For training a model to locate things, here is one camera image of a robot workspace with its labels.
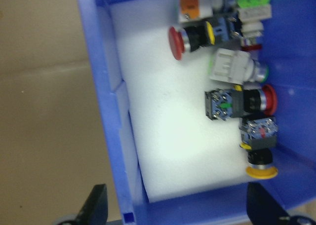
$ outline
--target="blue plastic bin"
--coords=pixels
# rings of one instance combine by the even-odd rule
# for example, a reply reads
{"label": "blue plastic bin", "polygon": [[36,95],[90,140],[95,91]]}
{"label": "blue plastic bin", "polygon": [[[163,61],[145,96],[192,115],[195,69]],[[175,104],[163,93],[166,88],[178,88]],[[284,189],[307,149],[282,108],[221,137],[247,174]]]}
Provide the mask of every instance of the blue plastic bin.
{"label": "blue plastic bin", "polygon": [[[123,221],[215,225],[245,220],[246,184],[148,202],[109,11],[122,1],[79,0],[79,8]],[[260,58],[270,66],[268,82],[279,100],[279,145],[273,152],[279,175],[262,184],[289,209],[316,196],[316,0],[272,0],[272,8]]]}

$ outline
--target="red button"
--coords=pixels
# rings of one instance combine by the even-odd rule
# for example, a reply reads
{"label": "red button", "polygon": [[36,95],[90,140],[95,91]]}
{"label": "red button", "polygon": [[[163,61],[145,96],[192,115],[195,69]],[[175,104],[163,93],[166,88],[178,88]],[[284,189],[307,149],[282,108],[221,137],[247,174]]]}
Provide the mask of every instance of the red button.
{"label": "red button", "polygon": [[169,45],[172,54],[176,60],[181,60],[182,53],[184,52],[184,44],[180,32],[177,32],[174,27],[169,29]]}
{"label": "red button", "polygon": [[274,88],[266,84],[262,87],[263,92],[266,95],[267,99],[267,107],[266,110],[264,111],[264,114],[266,115],[273,115],[276,110],[277,110],[277,94]]}

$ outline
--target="orange label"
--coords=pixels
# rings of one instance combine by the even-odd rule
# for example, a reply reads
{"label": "orange label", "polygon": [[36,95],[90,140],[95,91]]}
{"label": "orange label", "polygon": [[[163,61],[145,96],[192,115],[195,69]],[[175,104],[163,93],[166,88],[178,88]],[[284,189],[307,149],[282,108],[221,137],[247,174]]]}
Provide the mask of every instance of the orange label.
{"label": "orange label", "polygon": [[188,19],[199,17],[198,0],[180,0],[181,13],[187,15]]}

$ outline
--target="white foam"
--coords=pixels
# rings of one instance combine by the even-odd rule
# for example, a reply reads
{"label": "white foam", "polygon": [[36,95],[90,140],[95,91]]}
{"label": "white foam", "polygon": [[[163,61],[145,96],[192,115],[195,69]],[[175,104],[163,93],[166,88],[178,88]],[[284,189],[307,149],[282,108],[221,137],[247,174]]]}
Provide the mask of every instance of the white foam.
{"label": "white foam", "polygon": [[167,32],[174,0],[133,0],[111,7],[143,181],[150,202],[249,181],[238,147],[238,119],[211,121],[204,91],[214,49],[176,61]]}

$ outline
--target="yellow ring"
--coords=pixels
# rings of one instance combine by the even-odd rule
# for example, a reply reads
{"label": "yellow ring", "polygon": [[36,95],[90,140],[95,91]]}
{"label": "yellow ring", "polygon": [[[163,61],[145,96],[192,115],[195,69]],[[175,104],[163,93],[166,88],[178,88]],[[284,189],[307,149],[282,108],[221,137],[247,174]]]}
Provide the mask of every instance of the yellow ring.
{"label": "yellow ring", "polygon": [[252,150],[252,147],[245,143],[241,143],[240,147],[242,147],[244,150]]}
{"label": "yellow ring", "polygon": [[236,84],[236,85],[234,86],[234,89],[235,89],[236,91],[239,91],[239,92],[242,91],[242,87],[241,87],[240,85],[238,85],[238,84]]}
{"label": "yellow ring", "polygon": [[271,179],[273,177],[276,177],[278,174],[278,171],[276,167],[269,167],[264,170],[247,167],[246,173],[253,178],[266,180],[266,179]]}
{"label": "yellow ring", "polygon": [[214,45],[215,44],[215,36],[214,36],[214,32],[213,32],[213,27],[208,21],[206,22],[206,29],[207,29],[209,40],[210,40],[211,44]]}

